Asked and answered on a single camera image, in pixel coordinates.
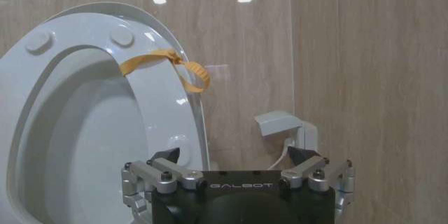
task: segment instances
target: marble-pattern tile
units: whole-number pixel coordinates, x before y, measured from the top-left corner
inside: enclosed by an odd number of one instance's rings
[[[292,4],[296,113],[356,164],[348,223],[445,223],[448,0]]]
[[[0,55],[53,14],[97,1],[124,2],[152,13],[189,59],[210,71],[202,103],[210,156],[220,166],[253,167],[257,159],[242,158],[242,150],[274,155],[281,147],[273,151],[265,143],[253,116],[293,112],[289,0],[0,0]]]

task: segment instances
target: toilet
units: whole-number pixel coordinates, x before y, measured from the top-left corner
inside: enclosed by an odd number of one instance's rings
[[[73,7],[0,58],[0,223],[128,224],[120,169],[180,147],[178,164],[209,166],[193,76],[168,60],[125,77],[118,65],[184,50],[165,26],[120,3]]]

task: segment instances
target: toilet seat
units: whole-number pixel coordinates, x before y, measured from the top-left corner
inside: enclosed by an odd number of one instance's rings
[[[74,7],[20,39],[0,58],[0,223],[40,223],[17,196],[21,132],[53,68],[66,55],[84,48],[105,51],[117,64],[161,48],[173,48],[186,60],[178,42],[157,20],[136,7],[118,3]],[[192,79],[182,67],[177,70],[185,79]],[[148,157],[156,151],[180,147],[180,164],[208,169],[200,99],[185,92],[169,61],[145,64],[126,75],[126,80],[141,113]]]

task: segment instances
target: beige wall tile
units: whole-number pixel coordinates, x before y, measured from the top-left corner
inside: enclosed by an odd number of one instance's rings
[[[445,223],[448,1],[292,4],[296,113],[356,164],[348,223]]]

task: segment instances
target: bolt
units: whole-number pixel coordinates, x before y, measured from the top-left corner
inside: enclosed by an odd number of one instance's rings
[[[288,190],[290,188],[289,181],[281,178],[278,181],[278,187],[280,187],[280,190]]]
[[[198,173],[193,170],[193,171],[190,171],[188,174],[186,174],[186,178],[196,178],[197,177],[197,175],[198,175]]]
[[[124,164],[124,169],[129,170],[130,164],[132,164],[130,162],[126,162],[126,163]]]
[[[313,177],[317,178],[317,179],[324,179],[325,178],[325,173],[321,169],[317,169],[314,172],[313,172]]]
[[[173,178],[173,175],[172,175],[172,173],[170,172],[162,172],[161,174],[160,174],[160,180],[161,181],[169,181],[169,180],[172,180],[172,178]]]

